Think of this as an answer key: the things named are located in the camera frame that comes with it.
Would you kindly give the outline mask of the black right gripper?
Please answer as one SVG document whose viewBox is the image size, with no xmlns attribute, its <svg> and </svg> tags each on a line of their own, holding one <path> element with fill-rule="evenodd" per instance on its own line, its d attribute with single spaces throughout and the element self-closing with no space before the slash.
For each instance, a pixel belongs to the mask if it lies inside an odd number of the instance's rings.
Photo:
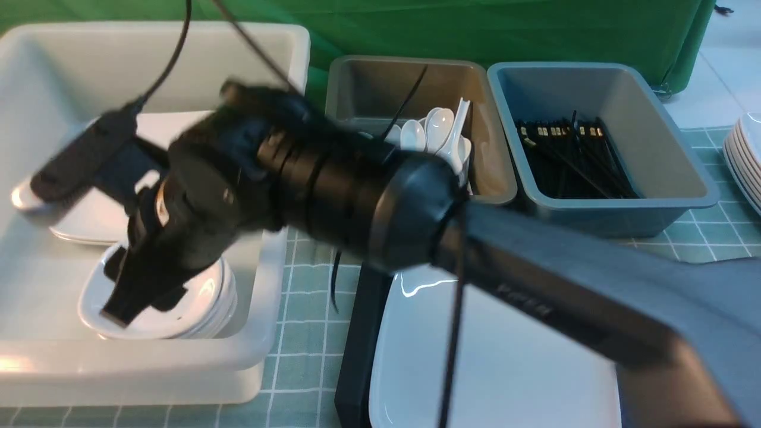
<svg viewBox="0 0 761 428">
<path fill-rule="evenodd" d="M 211 266 L 238 237 L 203 223 L 175 178 L 141 191 L 127 231 L 128 243 L 105 265 L 114 290 L 99 313 L 122 328 L 145 309 L 174 309 L 187 294 L 181 281 Z"/>
</svg>

